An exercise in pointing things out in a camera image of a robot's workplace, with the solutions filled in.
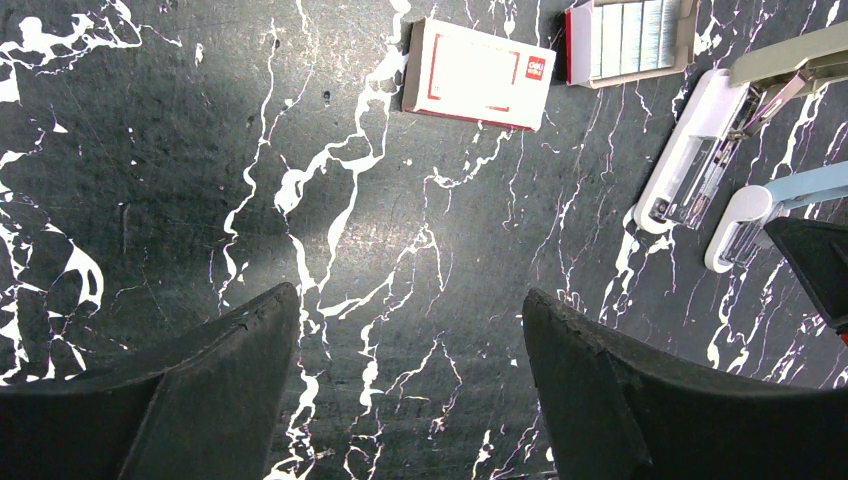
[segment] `red and white box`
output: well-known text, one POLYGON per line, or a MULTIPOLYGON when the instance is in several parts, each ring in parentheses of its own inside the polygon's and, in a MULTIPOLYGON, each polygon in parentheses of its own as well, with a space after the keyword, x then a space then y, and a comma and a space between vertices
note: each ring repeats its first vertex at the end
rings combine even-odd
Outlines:
POLYGON ((446 22, 412 27, 403 110, 538 130, 556 53, 446 22))

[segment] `marble countertop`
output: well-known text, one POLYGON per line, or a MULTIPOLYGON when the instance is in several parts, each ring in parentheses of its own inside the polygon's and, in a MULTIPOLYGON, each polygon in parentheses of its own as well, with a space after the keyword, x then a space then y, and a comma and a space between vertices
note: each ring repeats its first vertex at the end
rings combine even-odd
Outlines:
MULTIPOLYGON (((72 378, 290 281, 303 331, 269 479, 553 470, 530 287, 693 362, 844 386, 845 346, 778 252, 713 274, 720 206, 662 236, 629 212, 701 73, 848 5, 702 1, 684 75, 555 83, 537 133, 400 111, 411 22, 551 47, 573 3, 5 2, 0 383, 72 378)), ((793 101, 717 203, 844 161, 847 104, 845 84, 793 101)))

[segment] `black object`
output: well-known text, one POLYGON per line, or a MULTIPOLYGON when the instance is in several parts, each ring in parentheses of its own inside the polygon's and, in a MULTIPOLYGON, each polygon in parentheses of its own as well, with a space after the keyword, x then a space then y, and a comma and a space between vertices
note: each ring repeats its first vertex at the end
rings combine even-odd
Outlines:
POLYGON ((553 18, 553 25, 549 30, 551 38, 556 41, 556 59, 554 60, 554 74, 552 75, 551 84, 566 84, 568 83, 568 35, 566 30, 568 25, 565 19, 565 12, 559 12, 553 18))
POLYGON ((109 369, 0 389, 0 476, 261 479, 298 305, 282 284, 109 369))
POLYGON ((561 478, 845 478, 848 390, 712 370, 538 290, 523 318, 561 478))
POLYGON ((781 217, 765 230, 825 323, 848 334, 848 227, 781 217))

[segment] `deli logo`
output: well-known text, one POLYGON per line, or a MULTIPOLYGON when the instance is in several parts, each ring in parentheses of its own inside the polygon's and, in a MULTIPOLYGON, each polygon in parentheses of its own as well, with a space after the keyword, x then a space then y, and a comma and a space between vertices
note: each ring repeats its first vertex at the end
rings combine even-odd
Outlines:
POLYGON ((530 57, 527 62, 527 78, 533 80, 542 80, 545 75, 545 59, 539 57, 530 57))

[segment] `white stapler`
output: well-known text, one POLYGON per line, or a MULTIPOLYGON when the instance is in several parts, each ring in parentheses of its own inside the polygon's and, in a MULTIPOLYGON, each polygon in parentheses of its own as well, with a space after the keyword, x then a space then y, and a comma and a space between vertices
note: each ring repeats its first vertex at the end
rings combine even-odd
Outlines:
POLYGON ((739 143, 789 100, 848 79, 848 22, 740 57, 699 80, 639 198, 639 228, 697 229, 739 143))

